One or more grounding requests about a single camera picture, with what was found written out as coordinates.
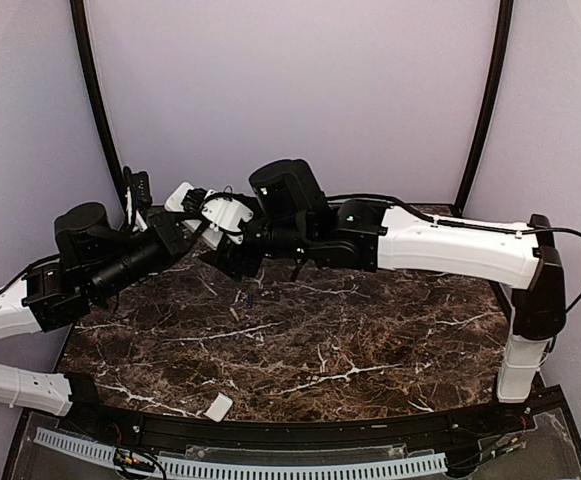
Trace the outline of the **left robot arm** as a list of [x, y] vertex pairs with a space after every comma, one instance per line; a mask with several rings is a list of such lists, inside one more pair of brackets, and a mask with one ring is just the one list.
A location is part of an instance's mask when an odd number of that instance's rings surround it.
[[[146, 277], [170, 268], [197, 242], [208, 223], [189, 231], [189, 215], [160, 211], [143, 230], [113, 229], [104, 206], [79, 205], [54, 224], [58, 251], [29, 264], [0, 288], [0, 340], [72, 325], [92, 307]], [[70, 410], [90, 436], [111, 427], [94, 381], [84, 374], [47, 374], [0, 364], [0, 403], [45, 411]]]

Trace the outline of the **brown AAA battery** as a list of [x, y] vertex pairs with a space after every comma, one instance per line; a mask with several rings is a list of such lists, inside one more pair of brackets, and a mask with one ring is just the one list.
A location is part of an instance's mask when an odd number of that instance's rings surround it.
[[234, 308], [230, 307], [229, 311], [230, 311], [232, 317], [234, 318], [234, 320], [236, 322], [239, 322], [240, 321], [240, 317], [239, 317], [238, 313], [236, 312], [236, 310]]

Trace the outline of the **white battery cover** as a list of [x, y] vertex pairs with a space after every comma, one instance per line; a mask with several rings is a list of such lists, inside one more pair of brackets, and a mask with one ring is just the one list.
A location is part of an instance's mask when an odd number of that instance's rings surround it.
[[218, 393], [214, 401], [204, 412], [204, 415], [214, 422], [221, 422], [229, 413], [233, 404], [234, 401], [232, 398], [223, 393]]

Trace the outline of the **white remote control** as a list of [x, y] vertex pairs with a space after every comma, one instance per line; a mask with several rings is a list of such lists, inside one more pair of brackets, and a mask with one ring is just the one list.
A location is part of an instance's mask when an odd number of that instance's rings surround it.
[[188, 182], [183, 182], [167, 198], [164, 208], [169, 212], [197, 212], [212, 193], [215, 193], [215, 190], [194, 187]]

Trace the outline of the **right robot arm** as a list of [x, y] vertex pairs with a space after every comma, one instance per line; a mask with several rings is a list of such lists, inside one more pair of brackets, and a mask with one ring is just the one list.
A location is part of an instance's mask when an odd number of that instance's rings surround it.
[[329, 196], [302, 159], [269, 163], [249, 183], [248, 196], [210, 191], [184, 201], [220, 234], [207, 262], [230, 277], [253, 276], [264, 259], [278, 258], [297, 267], [436, 271], [508, 286], [512, 317], [497, 398], [481, 410], [480, 424], [500, 434], [517, 420], [518, 403], [573, 306], [559, 230], [548, 218], [490, 223], [427, 214], [389, 195]]

